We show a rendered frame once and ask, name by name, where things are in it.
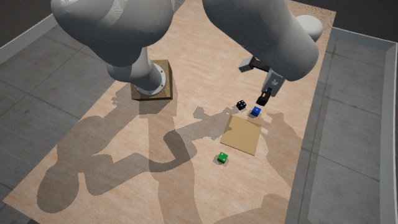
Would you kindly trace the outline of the tan flat mat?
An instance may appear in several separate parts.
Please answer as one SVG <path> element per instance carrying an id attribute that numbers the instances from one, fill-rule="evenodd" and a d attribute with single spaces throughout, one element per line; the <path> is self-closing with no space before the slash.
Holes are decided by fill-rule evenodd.
<path id="1" fill-rule="evenodd" d="M 222 144 L 255 155 L 262 125 L 230 114 Z"/>

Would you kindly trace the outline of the green die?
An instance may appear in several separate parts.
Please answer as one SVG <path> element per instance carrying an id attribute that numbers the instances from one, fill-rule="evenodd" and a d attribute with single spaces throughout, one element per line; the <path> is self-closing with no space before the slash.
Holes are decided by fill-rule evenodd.
<path id="1" fill-rule="evenodd" d="M 218 157 L 218 159 L 217 159 L 217 161 L 219 161 L 219 162 L 224 164 L 226 162 L 227 157 L 228 157 L 227 154 L 221 152 L 219 157 Z"/>

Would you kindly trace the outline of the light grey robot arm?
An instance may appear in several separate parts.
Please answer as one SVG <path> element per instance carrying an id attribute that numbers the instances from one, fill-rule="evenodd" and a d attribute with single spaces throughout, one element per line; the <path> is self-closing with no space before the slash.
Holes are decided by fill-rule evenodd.
<path id="1" fill-rule="evenodd" d="M 319 56 L 316 41 L 323 32 L 323 24 L 313 16 L 295 17 L 286 0 L 202 0 L 202 3 L 212 24 L 253 55 L 240 63 L 241 73 L 253 68 L 268 73 L 272 68 L 294 82 L 316 65 Z M 106 62 L 113 79 L 134 82 L 136 89 L 145 95 L 163 90 L 165 73 L 160 66 L 153 65 L 147 56 L 147 46 L 168 31 L 175 0 L 51 0 L 51 9 L 68 35 Z"/>

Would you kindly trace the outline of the black die with white pips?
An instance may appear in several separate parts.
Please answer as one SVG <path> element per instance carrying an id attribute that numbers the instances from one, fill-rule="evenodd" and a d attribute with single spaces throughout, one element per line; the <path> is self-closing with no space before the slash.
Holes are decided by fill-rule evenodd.
<path id="1" fill-rule="evenodd" d="M 246 104 L 243 100 L 241 100 L 241 101 L 237 102 L 236 106 L 238 107 L 239 110 L 242 110 L 246 107 Z"/>

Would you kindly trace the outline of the blue die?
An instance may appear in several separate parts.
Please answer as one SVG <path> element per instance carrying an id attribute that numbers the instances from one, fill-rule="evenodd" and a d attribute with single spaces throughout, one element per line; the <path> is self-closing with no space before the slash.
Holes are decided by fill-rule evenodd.
<path id="1" fill-rule="evenodd" d="M 261 111 L 261 109 L 255 106 L 251 112 L 251 115 L 257 117 L 259 115 L 260 111 Z"/>

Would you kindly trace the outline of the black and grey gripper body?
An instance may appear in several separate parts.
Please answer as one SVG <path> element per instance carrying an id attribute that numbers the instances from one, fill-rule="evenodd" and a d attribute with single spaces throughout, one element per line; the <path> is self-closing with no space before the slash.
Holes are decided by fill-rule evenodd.
<path id="1" fill-rule="evenodd" d="M 282 77 L 275 70 L 270 68 L 262 86 L 261 92 L 266 91 L 267 88 L 272 88 L 271 96 L 275 97 L 285 80 L 286 79 L 284 77 Z"/>

